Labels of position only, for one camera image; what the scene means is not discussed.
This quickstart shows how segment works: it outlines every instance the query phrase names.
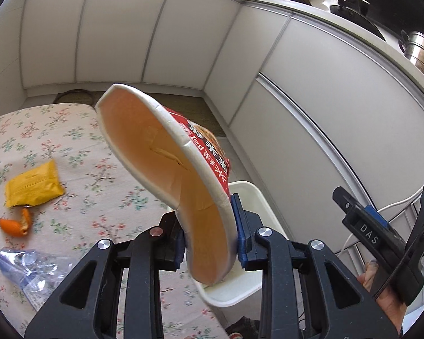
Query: metal screw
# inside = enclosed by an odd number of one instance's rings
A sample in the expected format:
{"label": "metal screw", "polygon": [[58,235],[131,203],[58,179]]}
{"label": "metal screw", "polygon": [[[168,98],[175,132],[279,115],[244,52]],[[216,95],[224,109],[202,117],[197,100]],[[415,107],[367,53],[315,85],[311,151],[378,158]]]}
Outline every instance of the metal screw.
{"label": "metal screw", "polygon": [[319,240],[314,240],[311,242],[311,247],[314,250],[322,250],[324,248],[324,243],[322,241]]}
{"label": "metal screw", "polygon": [[100,240],[98,242],[98,248],[100,248],[101,250],[106,250],[110,247],[112,243],[110,242],[110,240]]}
{"label": "metal screw", "polygon": [[161,236],[163,234],[163,229],[161,229],[160,227],[151,228],[149,234],[153,237]]}
{"label": "metal screw", "polygon": [[261,236],[268,237],[268,236],[272,235],[272,230],[270,228],[267,228],[267,227],[262,227],[262,228],[258,229],[258,233]]}

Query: table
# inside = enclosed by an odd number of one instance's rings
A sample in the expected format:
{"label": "table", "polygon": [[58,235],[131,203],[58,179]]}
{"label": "table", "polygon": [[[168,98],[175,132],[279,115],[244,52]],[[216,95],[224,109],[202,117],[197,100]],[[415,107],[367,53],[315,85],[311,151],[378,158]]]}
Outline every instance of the table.
{"label": "table", "polygon": [[[18,239],[0,230],[0,248],[35,249],[81,258],[101,238],[122,242],[157,225],[166,205],[125,170],[105,143],[92,107],[63,103],[18,110],[0,117],[0,218],[19,218],[4,206],[5,183],[51,159],[66,193],[32,208],[30,235]],[[127,272],[122,281],[125,293]],[[176,273],[161,272],[165,337],[227,338],[201,301],[185,262]],[[0,309],[23,334],[35,315],[20,289],[0,271]],[[118,311],[123,336],[124,305]]]}

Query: frying pan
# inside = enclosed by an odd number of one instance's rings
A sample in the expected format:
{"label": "frying pan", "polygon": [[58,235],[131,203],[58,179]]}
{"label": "frying pan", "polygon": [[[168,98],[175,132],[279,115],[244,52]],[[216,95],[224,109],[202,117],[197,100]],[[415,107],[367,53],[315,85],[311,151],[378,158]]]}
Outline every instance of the frying pan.
{"label": "frying pan", "polygon": [[377,37],[383,39],[385,42],[385,38],[382,36],[378,28],[372,24],[367,18],[366,14],[369,9],[369,3],[365,0],[358,0],[358,5],[360,7],[360,12],[357,12],[353,9],[347,7],[347,2],[345,0],[338,0],[339,5],[331,5],[330,12],[332,14],[338,15],[341,18],[347,19],[360,27],[368,30],[369,32],[375,34]]}

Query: crushed plastic bottle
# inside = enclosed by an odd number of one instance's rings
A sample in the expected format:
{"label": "crushed plastic bottle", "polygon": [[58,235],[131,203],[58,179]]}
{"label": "crushed plastic bottle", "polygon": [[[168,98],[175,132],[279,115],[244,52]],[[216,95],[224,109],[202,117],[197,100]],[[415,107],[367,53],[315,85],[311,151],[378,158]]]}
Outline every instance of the crushed plastic bottle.
{"label": "crushed plastic bottle", "polygon": [[0,250],[0,270],[38,311],[79,260],[34,250]]}

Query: white cable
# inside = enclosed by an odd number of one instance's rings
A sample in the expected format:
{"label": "white cable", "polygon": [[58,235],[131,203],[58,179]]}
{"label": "white cable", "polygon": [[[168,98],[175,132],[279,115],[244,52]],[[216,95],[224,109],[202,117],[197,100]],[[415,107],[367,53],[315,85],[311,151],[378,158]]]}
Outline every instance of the white cable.
{"label": "white cable", "polygon": [[421,194],[421,192],[422,192],[422,187],[418,191],[416,191],[413,195],[411,195],[410,197],[408,197],[407,199],[404,199],[404,200],[401,200],[401,201],[397,201],[397,202],[395,202],[393,204],[387,205],[384,208],[381,208],[381,209],[377,210],[377,212],[381,213],[381,212],[384,212],[385,210],[387,210],[387,209],[389,209],[391,207],[396,207],[397,205],[401,205],[401,204],[403,204],[405,202],[412,201],[412,200],[416,199]]}
{"label": "white cable", "polygon": [[351,233],[351,235],[350,235],[350,236],[348,236],[348,238],[345,240],[344,245],[342,246],[341,250],[340,250],[340,251],[339,251],[339,253],[338,253],[338,257],[340,257],[340,256],[341,256],[342,252],[345,250],[345,245],[346,245],[347,243],[349,243],[349,241],[350,241],[350,239],[352,238],[352,236],[353,236],[353,233]]}
{"label": "white cable", "polygon": [[[404,199],[404,200],[401,200],[401,201],[396,201],[392,204],[389,204],[389,205],[377,210],[377,213],[381,213],[381,212],[384,212],[385,210],[387,210],[389,208],[396,207],[397,205],[401,205],[401,204],[404,204],[404,203],[409,202],[409,201],[413,201],[414,199],[416,199],[421,194],[421,192],[422,192],[422,187],[418,191],[416,191],[413,195],[408,197],[407,199]],[[345,240],[344,245],[342,246],[341,250],[338,253],[338,257],[340,257],[342,252],[345,250],[345,246],[346,246],[347,243],[349,243],[352,236],[353,236],[353,233],[351,233],[351,235],[348,236],[348,238]]]}

